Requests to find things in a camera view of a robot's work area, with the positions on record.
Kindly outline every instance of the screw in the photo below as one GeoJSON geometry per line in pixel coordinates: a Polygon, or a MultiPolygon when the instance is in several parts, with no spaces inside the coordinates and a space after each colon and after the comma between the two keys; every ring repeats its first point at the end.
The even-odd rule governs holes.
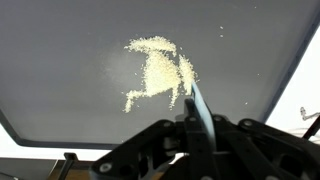
{"type": "Polygon", "coordinates": [[[274,177],[274,176],[267,176],[266,180],[279,180],[279,178],[274,177]]]}
{"type": "Polygon", "coordinates": [[[203,176],[201,180],[213,180],[210,176],[203,176]]]}
{"type": "Polygon", "coordinates": [[[163,124],[163,126],[164,127],[169,127],[169,126],[171,126],[171,123],[170,122],[166,122],[166,123],[163,124]]]}
{"type": "Polygon", "coordinates": [[[106,173],[106,172],[110,171],[111,168],[112,168],[111,163],[101,164],[101,166],[100,166],[100,172],[106,173]]]}
{"type": "Polygon", "coordinates": [[[222,118],[220,116],[215,116],[213,119],[216,121],[221,121],[222,118]]]}
{"type": "Polygon", "coordinates": [[[244,122],[244,125],[246,125],[246,126],[251,126],[251,125],[252,125],[252,122],[247,120],[247,121],[244,122]]]}
{"type": "Polygon", "coordinates": [[[190,121],[196,121],[197,119],[195,117],[190,117],[189,120],[190,121]]]}

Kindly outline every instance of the gray surface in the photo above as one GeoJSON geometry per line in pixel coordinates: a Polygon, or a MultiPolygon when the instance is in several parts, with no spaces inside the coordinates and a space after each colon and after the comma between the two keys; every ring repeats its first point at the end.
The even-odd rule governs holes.
{"type": "Polygon", "coordinates": [[[0,109],[35,141],[120,143],[173,120],[185,97],[169,111],[169,93],[122,112],[121,92],[141,89],[134,73],[145,59],[123,47],[159,35],[183,47],[213,112],[260,120],[318,8],[319,0],[3,0],[0,109]]]}
{"type": "MultiPolygon", "coordinates": [[[[0,172],[22,180],[44,180],[50,175],[55,163],[54,160],[0,158],[0,172]]],[[[13,178],[0,174],[0,179],[13,178]]]]}

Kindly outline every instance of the gray tray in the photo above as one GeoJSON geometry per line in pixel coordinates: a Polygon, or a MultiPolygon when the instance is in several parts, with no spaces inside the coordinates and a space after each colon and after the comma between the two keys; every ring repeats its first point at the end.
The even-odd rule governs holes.
{"type": "Polygon", "coordinates": [[[0,121],[22,146],[112,149],[183,112],[170,93],[136,101],[142,53],[162,36],[198,73],[205,101],[233,122],[264,122],[319,25],[319,0],[0,2],[0,121]]]}

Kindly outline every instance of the white granules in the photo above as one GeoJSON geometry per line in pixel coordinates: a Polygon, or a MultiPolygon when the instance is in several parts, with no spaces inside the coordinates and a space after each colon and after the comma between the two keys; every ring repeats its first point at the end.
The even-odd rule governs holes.
{"type": "Polygon", "coordinates": [[[193,65],[184,55],[179,55],[179,66],[169,58],[168,52],[176,56],[176,45],[163,37],[140,38],[131,40],[125,49],[129,51],[147,54],[146,64],[142,65],[144,90],[131,90],[127,95],[124,112],[131,111],[134,100],[140,97],[152,97],[156,94],[172,90],[169,108],[172,109],[179,94],[179,85],[183,82],[186,95],[191,94],[191,83],[195,81],[197,74],[193,71],[193,65]]]}

